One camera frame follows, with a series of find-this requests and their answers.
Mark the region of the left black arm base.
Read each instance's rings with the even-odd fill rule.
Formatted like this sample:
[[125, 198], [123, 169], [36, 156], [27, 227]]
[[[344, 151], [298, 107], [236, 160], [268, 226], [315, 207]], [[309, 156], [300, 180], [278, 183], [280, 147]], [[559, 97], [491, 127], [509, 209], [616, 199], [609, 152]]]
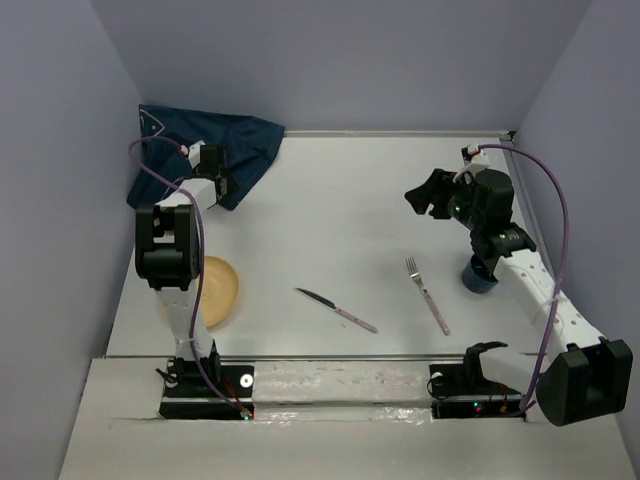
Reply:
[[252, 421], [255, 366], [223, 363], [220, 378], [206, 382], [193, 362], [170, 359], [155, 369], [163, 388], [159, 416], [166, 420]]

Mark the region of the pink handled knife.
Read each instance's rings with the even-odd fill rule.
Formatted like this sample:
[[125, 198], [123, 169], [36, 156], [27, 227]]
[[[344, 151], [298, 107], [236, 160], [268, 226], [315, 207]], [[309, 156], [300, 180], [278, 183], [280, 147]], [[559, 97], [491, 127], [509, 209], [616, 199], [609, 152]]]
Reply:
[[300, 288], [300, 287], [295, 287], [294, 290], [298, 293], [300, 293], [301, 295], [309, 298], [310, 300], [324, 306], [325, 308], [328, 308], [329, 310], [333, 311], [335, 314], [341, 316], [342, 318], [352, 322], [355, 325], [358, 325], [359, 327], [367, 330], [368, 332], [372, 333], [372, 334], [378, 334], [379, 330], [371, 325], [370, 323], [364, 321], [363, 319], [351, 314], [350, 312], [338, 307], [334, 302], [332, 302], [331, 300], [315, 293], [312, 292], [310, 290], [304, 289], [304, 288]]

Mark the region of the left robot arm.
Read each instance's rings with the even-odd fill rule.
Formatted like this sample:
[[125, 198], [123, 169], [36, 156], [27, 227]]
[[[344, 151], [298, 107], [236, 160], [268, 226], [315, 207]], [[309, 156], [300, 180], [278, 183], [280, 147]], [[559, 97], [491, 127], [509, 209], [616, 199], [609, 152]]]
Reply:
[[166, 310], [175, 341], [176, 377], [209, 395], [221, 383], [220, 359], [199, 303], [204, 289], [202, 212], [237, 191], [226, 149], [200, 141], [182, 147], [192, 172], [164, 197], [136, 209], [135, 268]]

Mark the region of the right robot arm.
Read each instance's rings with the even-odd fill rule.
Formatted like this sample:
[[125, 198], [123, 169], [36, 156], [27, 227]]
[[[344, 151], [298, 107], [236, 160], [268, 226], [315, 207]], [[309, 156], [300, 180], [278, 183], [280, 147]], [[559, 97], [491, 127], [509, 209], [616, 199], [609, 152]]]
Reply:
[[590, 324], [544, 267], [537, 246], [512, 220], [514, 188], [497, 170], [456, 174], [436, 169], [404, 195], [414, 212], [454, 219], [470, 232], [471, 265], [504, 286], [541, 336], [537, 357], [501, 341], [466, 349], [460, 379], [469, 392], [501, 384], [537, 403], [546, 419], [565, 426], [625, 408], [633, 353]]

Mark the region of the navy whale placemat cloth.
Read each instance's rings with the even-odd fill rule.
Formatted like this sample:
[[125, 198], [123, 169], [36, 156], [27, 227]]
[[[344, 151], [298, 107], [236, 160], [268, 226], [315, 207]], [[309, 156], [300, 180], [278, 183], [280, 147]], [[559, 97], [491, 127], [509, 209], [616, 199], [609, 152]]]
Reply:
[[[224, 147], [227, 165], [238, 190], [225, 195], [220, 204], [234, 210], [276, 160], [285, 127], [254, 116], [211, 113], [159, 105], [139, 105], [141, 137], [163, 136], [190, 147], [198, 141]], [[189, 161], [164, 141], [143, 146], [144, 163], [168, 181], [179, 181], [191, 173]], [[127, 196], [135, 209], [167, 195], [168, 187], [139, 171]]]

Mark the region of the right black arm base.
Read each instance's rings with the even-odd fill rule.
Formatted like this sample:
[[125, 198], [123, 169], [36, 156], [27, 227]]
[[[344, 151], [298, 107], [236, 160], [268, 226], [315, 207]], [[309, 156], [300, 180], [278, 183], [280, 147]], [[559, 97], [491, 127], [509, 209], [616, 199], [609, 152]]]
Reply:
[[521, 393], [484, 379], [473, 379], [461, 364], [432, 364], [426, 382], [435, 420], [516, 417]]

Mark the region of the yellow round plate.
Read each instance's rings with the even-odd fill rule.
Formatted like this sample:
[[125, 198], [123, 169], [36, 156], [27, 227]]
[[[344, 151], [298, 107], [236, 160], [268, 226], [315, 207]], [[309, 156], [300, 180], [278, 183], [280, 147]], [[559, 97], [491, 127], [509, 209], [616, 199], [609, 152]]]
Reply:
[[196, 328], [210, 328], [224, 320], [234, 309], [239, 296], [236, 271], [225, 260], [207, 255], [204, 259], [204, 286], [193, 279], [186, 289], [165, 287], [156, 291], [159, 302], [173, 330], [190, 332], [194, 309]]

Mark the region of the dark blue mug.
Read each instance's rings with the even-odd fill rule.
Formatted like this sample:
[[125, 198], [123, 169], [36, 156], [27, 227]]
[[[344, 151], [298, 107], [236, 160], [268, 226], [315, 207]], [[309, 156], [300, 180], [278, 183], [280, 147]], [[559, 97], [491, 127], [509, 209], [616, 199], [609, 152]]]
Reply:
[[461, 273], [464, 286], [475, 294], [490, 292], [498, 280], [477, 255], [472, 255]]

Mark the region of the pink handled fork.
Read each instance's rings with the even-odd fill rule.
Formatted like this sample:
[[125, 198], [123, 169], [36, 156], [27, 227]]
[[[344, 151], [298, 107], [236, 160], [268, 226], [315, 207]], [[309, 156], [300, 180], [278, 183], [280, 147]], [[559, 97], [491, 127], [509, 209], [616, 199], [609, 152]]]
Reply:
[[424, 300], [426, 301], [427, 305], [429, 306], [430, 311], [432, 312], [432, 314], [434, 315], [434, 318], [436, 320], [436, 322], [438, 323], [442, 333], [445, 336], [449, 336], [451, 334], [449, 326], [447, 325], [446, 321], [444, 320], [444, 317], [442, 316], [442, 313], [440, 312], [438, 306], [436, 305], [433, 297], [431, 296], [430, 292], [428, 291], [421, 273], [417, 267], [416, 261], [413, 257], [409, 257], [406, 259], [405, 261], [406, 263], [406, 267], [407, 267], [407, 271], [409, 274], [409, 277], [411, 278], [411, 280], [414, 282], [414, 284], [416, 285], [416, 287], [418, 288], [418, 290], [420, 291], [422, 297], [424, 298]]

